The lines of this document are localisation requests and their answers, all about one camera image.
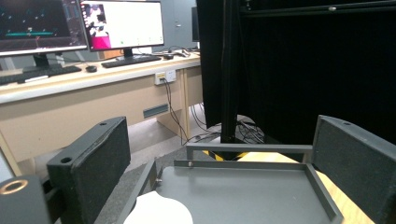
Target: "desk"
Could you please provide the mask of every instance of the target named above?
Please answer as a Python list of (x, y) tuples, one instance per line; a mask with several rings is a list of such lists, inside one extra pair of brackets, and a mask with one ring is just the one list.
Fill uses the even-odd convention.
[(18, 162), (66, 147), (93, 125), (117, 116), (125, 116), (128, 125), (157, 118), (181, 135), (169, 112), (143, 115), (144, 110), (168, 104), (165, 86), (154, 85), (158, 72), (177, 71), (177, 81), (170, 83), (172, 107), (190, 132), (189, 105), (202, 102), (202, 91), (189, 91), (200, 79), (198, 56), (109, 69), (91, 64), (98, 72), (87, 73), (87, 65), (81, 64), (79, 73), (0, 86), (0, 147), (14, 173), (20, 174)]
[[(279, 153), (267, 152), (249, 152), (240, 161), (278, 161), (278, 162), (295, 162)], [(323, 182), (332, 199), (337, 204), (344, 216), (344, 224), (369, 224), (374, 223), (368, 218), (359, 207), (354, 204), (343, 191), (337, 188), (334, 183), (324, 174), (318, 172), (320, 180)]]

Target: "keyboard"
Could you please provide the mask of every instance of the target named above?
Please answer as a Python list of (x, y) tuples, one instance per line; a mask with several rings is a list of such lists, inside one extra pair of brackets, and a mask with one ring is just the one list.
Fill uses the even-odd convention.
[(126, 59), (115, 61), (115, 62), (101, 63), (101, 65), (105, 68), (111, 68), (111, 67), (119, 67), (119, 66), (136, 64), (136, 63), (154, 62), (154, 61), (159, 61), (160, 59), (161, 59), (161, 57), (154, 56), (154, 55), (139, 55), (139, 56), (134, 56), (132, 58), (126, 58)]
[(12, 82), (24, 83), (29, 80), (35, 80), (35, 78), (40, 79), (41, 77), (54, 77), (68, 73), (74, 73), (81, 71), (81, 68), (76, 66), (66, 66), (66, 67), (55, 67), (44, 70), (36, 70), (24, 72), (21, 74), (15, 74), (10, 76), (0, 77), (0, 85), (5, 85)]

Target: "gray platform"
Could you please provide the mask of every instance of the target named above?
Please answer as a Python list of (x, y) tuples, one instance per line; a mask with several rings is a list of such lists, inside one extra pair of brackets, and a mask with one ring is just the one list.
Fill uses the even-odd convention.
[(170, 166), (156, 191), (186, 205), (194, 224), (342, 220), (310, 164), (213, 161), (193, 168)]

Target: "monitor screen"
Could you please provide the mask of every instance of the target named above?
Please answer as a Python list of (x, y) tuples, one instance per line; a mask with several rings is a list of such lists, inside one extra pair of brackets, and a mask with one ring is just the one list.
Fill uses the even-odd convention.
[(75, 0), (0, 0), (0, 56), (86, 49)]
[(192, 42), (199, 42), (199, 28), (198, 28), (198, 11), (197, 7), (191, 8), (191, 28), (192, 28)]
[(91, 51), (163, 45), (160, 2), (81, 1)]

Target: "white desk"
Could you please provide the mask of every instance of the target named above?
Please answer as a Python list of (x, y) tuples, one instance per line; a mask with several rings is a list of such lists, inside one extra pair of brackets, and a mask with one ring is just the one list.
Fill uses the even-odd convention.
[(168, 104), (165, 86), (154, 85), (158, 72), (177, 71), (171, 103), (189, 134), (189, 105), (202, 102), (198, 56), (109, 69), (95, 65), (96, 73), (87, 73), (82, 64), (80, 73), (0, 86), (0, 147), (14, 173), (20, 174), (18, 162), (66, 147), (96, 123), (117, 116), (125, 116), (128, 125), (156, 117), (180, 135), (168, 112), (143, 115)]

